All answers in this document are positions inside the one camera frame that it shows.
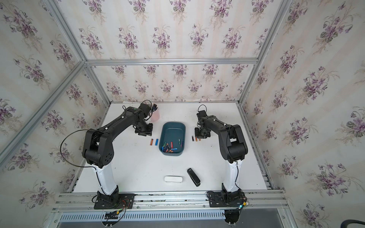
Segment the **teal plastic storage box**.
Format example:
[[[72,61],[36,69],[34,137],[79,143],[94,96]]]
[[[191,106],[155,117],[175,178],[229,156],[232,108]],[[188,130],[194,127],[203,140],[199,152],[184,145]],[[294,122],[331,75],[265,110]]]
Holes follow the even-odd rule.
[[[180,156],[184,151],[186,126],[182,122],[167,122],[162,127],[158,148],[163,155]]]

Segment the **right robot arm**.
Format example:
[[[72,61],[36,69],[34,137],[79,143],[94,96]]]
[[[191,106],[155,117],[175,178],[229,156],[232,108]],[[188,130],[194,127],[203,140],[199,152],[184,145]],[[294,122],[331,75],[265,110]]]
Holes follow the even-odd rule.
[[[228,168],[222,190],[227,193],[238,192],[240,167],[249,151],[242,128],[238,124],[225,123],[216,116],[209,116],[204,110],[198,111],[197,118],[197,127],[194,129],[196,138],[207,139],[211,137],[211,132],[218,136],[220,153]]]

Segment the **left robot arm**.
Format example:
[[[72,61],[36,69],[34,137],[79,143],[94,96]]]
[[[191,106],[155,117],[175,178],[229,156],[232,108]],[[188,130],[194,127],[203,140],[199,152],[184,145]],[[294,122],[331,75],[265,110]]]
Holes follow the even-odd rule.
[[[100,195],[109,197],[119,193],[111,165],[115,155],[114,141],[131,126],[135,134],[151,136],[153,124],[147,123],[147,120],[153,114],[152,106],[151,102],[142,102],[139,107],[126,107],[122,114],[110,123],[86,131],[82,156],[95,170]]]

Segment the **pink pen cup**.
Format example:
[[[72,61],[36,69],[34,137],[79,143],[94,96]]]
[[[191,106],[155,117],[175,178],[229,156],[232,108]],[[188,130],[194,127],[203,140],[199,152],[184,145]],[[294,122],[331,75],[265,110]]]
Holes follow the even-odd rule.
[[[160,112],[157,109],[156,111],[153,112],[152,117],[150,118],[151,122],[156,122],[160,119]]]

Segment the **black stapler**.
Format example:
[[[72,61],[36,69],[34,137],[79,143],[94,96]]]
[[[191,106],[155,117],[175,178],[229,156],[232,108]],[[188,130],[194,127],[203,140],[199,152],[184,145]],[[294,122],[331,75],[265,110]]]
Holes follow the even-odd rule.
[[[192,179],[193,183],[195,184],[196,187],[199,187],[201,185],[201,180],[199,179],[199,177],[196,175],[196,173],[193,171],[192,168],[189,168],[187,170],[187,173],[189,175],[189,177]]]

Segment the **white eraser case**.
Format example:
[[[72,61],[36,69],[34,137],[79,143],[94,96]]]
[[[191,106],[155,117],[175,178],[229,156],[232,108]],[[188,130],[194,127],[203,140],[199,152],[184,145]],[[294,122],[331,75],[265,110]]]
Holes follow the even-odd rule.
[[[182,176],[165,176],[164,181],[167,183],[182,183],[183,177]]]

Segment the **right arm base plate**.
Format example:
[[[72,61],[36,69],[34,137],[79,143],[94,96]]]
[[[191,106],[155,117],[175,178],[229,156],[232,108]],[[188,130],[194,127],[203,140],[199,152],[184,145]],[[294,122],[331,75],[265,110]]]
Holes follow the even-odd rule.
[[[227,192],[224,190],[220,192],[208,191],[206,196],[211,208],[234,207],[241,209],[247,205],[247,197],[241,190],[235,192]]]

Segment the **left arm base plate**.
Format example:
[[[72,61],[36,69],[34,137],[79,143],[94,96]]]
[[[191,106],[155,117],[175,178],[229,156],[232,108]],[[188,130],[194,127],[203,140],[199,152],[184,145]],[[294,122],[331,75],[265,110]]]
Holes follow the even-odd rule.
[[[118,196],[106,196],[100,193],[92,198],[95,210],[121,209],[126,207],[132,209],[135,194],[119,194]]]

